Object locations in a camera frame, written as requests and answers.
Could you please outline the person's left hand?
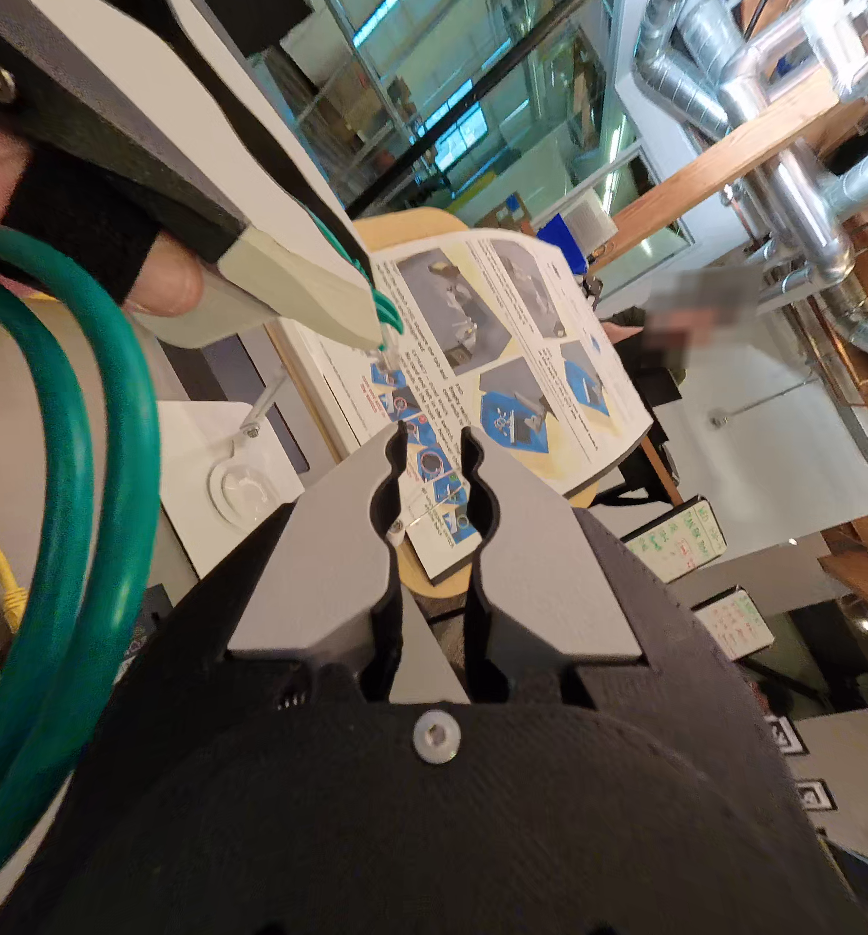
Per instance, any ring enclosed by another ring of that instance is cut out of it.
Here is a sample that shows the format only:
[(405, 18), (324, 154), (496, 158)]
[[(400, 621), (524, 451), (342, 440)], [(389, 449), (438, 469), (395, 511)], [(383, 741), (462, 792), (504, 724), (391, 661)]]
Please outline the person's left hand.
[[(0, 130), (0, 222), (32, 157), (30, 146)], [(140, 269), (129, 298), (136, 310), (179, 316), (193, 310), (203, 296), (198, 259), (167, 233), (158, 234)]]

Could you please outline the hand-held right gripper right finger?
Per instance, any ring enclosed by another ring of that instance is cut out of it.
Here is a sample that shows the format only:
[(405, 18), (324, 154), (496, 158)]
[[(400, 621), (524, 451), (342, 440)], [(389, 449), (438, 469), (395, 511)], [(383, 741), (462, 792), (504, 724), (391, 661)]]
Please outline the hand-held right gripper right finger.
[(643, 657), (566, 497), (477, 428), (461, 437), (467, 516), (481, 537), (464, 611), (471, 699), (507, 701), (533, 673), (558, 682), (585, 664)]

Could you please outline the dark desk mat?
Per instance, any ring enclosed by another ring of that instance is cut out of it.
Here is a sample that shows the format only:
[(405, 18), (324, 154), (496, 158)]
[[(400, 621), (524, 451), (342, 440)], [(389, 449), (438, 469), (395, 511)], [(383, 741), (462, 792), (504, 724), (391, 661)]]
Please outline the dark desk mat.
[(226, 337), (202, 349), (164, 341), (160, 347), (190, 401), (253, 405), (274, 380), (283, 378), (266, 419), (295, 472), (300, 477), (310, 473), (311, 456), (318, 452), (315, 428), (267, 334), (254, 331), (247, 338)]

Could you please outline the brown standing desk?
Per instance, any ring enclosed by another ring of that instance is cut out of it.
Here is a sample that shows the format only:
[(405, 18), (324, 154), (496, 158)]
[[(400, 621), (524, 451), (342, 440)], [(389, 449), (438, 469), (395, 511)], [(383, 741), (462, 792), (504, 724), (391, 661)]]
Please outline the brown standing desk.
[(663, 502), (672, 507), (681, 506), (685, 497), (681, 494), (674, 471), (674, 461), (670, 453), (659, 448), (646, 435), (642, 438), (640, 449), (648, 465), (645, 492), (650, 502)]

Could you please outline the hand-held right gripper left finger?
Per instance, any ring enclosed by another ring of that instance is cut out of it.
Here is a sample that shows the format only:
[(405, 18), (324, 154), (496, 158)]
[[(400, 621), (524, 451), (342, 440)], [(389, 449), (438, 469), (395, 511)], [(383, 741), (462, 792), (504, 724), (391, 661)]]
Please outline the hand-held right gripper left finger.
[(368, 700), (388, 699), (403, 648), (388, 533), (407, 447), (407, 424), (391, 423), (297, 500), (230, 637), (232, 656), (339, 664)]

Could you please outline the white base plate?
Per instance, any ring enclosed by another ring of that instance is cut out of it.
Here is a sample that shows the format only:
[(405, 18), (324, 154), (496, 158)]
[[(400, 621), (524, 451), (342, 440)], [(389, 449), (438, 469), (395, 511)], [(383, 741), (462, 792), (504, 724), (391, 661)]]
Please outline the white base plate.
[[(162, 506), (200, 578), (210, 573), (251, 532), (224, 520), (208, 496), (208, 473), (230, 453), (230, 438), (251, 405), (233, 402), (161, 401)], [(283, 505), (304, 492), (272, 427), (266, 421), (254, 442), (250, 460), (264, 470)]]

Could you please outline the black network switch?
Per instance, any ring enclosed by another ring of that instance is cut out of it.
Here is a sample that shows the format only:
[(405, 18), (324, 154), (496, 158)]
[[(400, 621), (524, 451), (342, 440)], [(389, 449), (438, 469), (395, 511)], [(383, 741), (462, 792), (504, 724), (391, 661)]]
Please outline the black network switch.
[(124, 664), (130, 663), (142, 652), (147, 641), (157, 631), (171, 610), (170, 597), (162, 584), (152, 585), (145, 590), (139, 611), (136, 614), (129, 644), (123, 657)]

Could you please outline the silver ceiling air duct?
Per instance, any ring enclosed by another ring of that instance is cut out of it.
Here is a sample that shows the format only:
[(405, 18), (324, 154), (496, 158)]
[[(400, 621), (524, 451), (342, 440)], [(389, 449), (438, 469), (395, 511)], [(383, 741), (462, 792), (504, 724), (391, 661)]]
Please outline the silver ceiling air duct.
[[(719, 142), (813, 72), (840, 103), (868, 100), (868, 2), (802, 2), (750, 39), (723, 2), (648, 2), (634, 65), (656, 104)], [(770, 270), (803, 260), (761, 294), (757, 312), (817, 297), (837, 333), (868, 355), (868, 296), (842, 224), (868, 206), (868, 155), (834, 175), (795, 141), (747, 178), (773, 234), (748, 261)]]

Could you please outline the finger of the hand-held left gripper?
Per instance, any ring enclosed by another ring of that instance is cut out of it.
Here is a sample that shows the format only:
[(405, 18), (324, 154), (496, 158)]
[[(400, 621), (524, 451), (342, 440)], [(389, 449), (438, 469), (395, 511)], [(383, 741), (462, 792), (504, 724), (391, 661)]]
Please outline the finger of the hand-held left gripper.
[(362, 351), (383, 344), (362, 246), (317, 166), (199, 2), (32, 2), (70, 52), (60, 82), (213, 208), (226, 240), (162, 225), (229, 283), (230, 298)]
[(305, 2), (168, 2), (183, 39), (170, 40), (227, 115), (255, 162), (370, 273), (367, 250), (300, 132), (283, 87), (304, 81), (279, 51)]

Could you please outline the whiteboard with green heading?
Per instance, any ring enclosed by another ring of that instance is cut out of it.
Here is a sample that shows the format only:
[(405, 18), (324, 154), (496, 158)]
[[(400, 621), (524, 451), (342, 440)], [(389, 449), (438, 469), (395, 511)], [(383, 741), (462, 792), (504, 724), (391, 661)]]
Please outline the whiteboard with green heading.
[(663, 583), (673, 583), (725, 555), (728, 544), (710, 501), (692, 497), (622, 539)]

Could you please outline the clear plastic board support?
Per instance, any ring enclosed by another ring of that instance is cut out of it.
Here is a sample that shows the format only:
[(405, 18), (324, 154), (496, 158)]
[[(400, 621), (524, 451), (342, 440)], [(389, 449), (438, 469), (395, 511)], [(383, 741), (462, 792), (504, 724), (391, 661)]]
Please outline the clear plastic board support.
[(248, 533), (283, 505), (279, 491), (263, 469), (250, 460), (268, 411), (288, 380), (283, 369), (257, 398), (239, 429), (230, 438), (230, 453), (208, 473), (208, 496), (221, 517)]

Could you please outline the whiteboard with written list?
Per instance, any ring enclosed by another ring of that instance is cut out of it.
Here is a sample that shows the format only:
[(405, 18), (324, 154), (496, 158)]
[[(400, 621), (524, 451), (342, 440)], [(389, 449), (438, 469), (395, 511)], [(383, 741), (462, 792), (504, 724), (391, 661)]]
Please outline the whiteboard with written list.
[(738, 662), (774, 644), (775, 637), (742, 586), (731, 587), (692, 608), (724, 656)]

